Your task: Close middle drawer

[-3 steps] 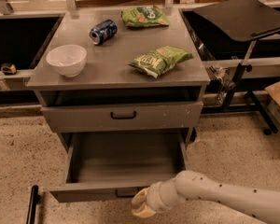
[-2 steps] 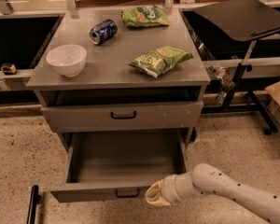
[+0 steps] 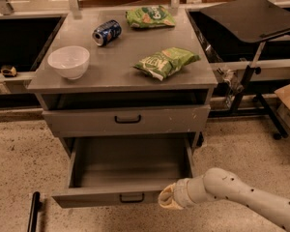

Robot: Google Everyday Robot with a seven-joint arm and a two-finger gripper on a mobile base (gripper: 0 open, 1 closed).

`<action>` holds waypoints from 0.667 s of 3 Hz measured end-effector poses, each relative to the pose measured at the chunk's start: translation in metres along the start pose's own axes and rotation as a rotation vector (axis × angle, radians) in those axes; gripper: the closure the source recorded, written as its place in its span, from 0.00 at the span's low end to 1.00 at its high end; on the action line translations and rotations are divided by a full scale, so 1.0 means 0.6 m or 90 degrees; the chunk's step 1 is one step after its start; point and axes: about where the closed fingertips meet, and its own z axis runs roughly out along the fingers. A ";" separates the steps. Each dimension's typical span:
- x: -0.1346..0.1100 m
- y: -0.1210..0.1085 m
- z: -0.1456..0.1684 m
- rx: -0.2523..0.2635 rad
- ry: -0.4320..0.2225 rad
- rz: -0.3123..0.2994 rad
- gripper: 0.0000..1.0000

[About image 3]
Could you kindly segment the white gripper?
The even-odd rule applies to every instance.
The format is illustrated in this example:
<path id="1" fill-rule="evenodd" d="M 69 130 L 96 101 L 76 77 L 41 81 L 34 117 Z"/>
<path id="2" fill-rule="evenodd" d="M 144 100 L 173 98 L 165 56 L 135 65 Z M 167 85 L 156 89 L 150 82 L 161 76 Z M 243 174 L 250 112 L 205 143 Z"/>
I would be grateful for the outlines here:
<path id="1" fill-rule="evenodd" d="M 168 185 L 158 197 L 159 205 L 168 210 L 183 210 L 195 205 L 189 197 L 189 178 L 180 179 L 176 183 Z"/>

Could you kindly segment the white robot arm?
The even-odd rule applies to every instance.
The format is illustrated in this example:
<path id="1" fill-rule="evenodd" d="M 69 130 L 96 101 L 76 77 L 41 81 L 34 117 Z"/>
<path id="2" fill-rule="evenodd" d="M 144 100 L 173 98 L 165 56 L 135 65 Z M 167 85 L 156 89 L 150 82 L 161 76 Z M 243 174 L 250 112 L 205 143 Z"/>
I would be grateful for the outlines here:
<path id="1" fill-rule="evenodd" d="M 290 232 L 290 199 L 251 187 L 236 174 L 221 168 L 211 168 L 198 177 L 180 179 L 167 186 L 158 198 L 159 205 L 170 210 L 219 200 L 241 204 Z"/>

